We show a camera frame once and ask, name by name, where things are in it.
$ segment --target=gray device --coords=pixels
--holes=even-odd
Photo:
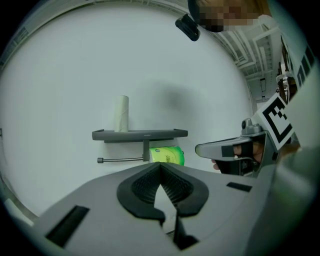
[[[303,150],[263,166],[257,178],[173,163],[136,166],[80,186],[28,233],[52,255],[268,254],[315,198],[320,173],[310,170],[319,155],[320,148]],[[173,240],[154,208],[159,185],[177,210]]]
[[[215,160],[221,173],[234,175],[258,176],[262,167],[274,164],[277,160],[278,151],[270,134],[261,128],[259,124],[252,124],[250,118],[242,124],[241,136],[215,142],[199,144],[195,152],[202,158]],[[252,155],[235,155],[234,146],[245,143],[257,142],[264,145],[261,164],[258,164]]]

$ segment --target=gray surface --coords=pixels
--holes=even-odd
[[[106,255],[110,252],[114,255],[170,255],[179,252],[157,220],[134,217],[117,199],[116,191],[120,182],[151,165],[153,163],[89,181],[45,212],[35,223],[34,229],[45,236],[75,205],[78,205],[87,207],[90,211],[67,242],[65,249],[69,252],[79,255]],[[221,235],[226,239],[230,233],[240,232],[231,237],[239,251],[235,251],[234,247],[224,250],[230,254],[243,252],[255,219],[262,210],[273,172],[264,172],[255,179],[211,173],[177,164],[163,165],[173,166],[187,175],[196,177],[209,188],[209,198],[200,213],[181,219],[186,233],[200,241],[187,251],[202,245],[208,238],[211,240],[211,249],[222,250],[224,241]],[[253,188],[248,193],[227,187],[229,182]],[[234,230],[234,227],[239,225],[240,229]]]
[[[270,165],[261,172],[258,179],[251,178],[254,181],[252,189],[247,193],[247,196],[243,197],[241,203],[237,202],[239,196],[237,198],[226,197],[223,194],[219,195],[222,197],[220,204],[216,204],[215,201],[208,202],[211,209],[201,213],[203,216],[206,215],[205,218],[195,218],[198,227],[194,228],[193,226],[191,228],[190,220],[182,220],[190,233],[192,230],[193,234],[197,233],[199,237],[203,237],[200,243],[190,247],[185,254],[196,255],[201,252],[201,255],[211,255],[214,252],[216,255],[244,255],[250,233],[268,196],[274,169],[275,166]],[[229,208],[232,212],[223,213],[223,208]]]
[[[73,208],[90,209],[65,249],[77,255],[171,255],[179,251],[157,220],[139,219],[117,199],[120,182],[154,163],[87,182],[47,210],[34,224],[45,236]]]

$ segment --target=person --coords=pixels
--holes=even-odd
[[[310,50],[306,38],[293,18],[275,0],[188,0],[190,15],[194,21],[211,32],[230,30],[233,26],[251,25],[254,19],[261,15],[268,15],[278,23],[281,36],[290,56],[290,72],[301,87],[305,77],[301,76],[301,61],[306,55],[310,68],[314,62],[314,56]],[[252,156],[261,163],[264,145],[253,142]],[[285,144],[279,151],[278,160],[284,156],[296,152],[300,148],[298,143]],[[233,147],[234,154],[240,156],[241,145]],[[219,170],[216,161],[212,160],[213,168]]]

